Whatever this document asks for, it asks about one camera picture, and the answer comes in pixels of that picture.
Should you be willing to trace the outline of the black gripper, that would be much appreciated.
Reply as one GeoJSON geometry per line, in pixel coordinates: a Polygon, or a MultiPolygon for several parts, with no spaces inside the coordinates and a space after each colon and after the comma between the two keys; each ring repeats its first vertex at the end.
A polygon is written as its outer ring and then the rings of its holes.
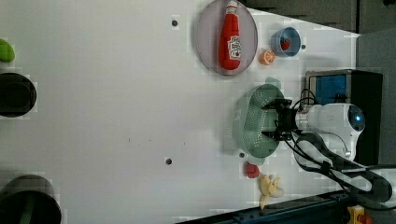
{"type": "Polygon", "coordinates": [[[277,113],[275,132],[262,132],[262,134],[276,141],[290,141],[292,132],[297,130],[295,121],[297,110],[291,107],[291,100],[275,99],[274,102],[262,106],[261,109],[275,109],[277,113]]]}

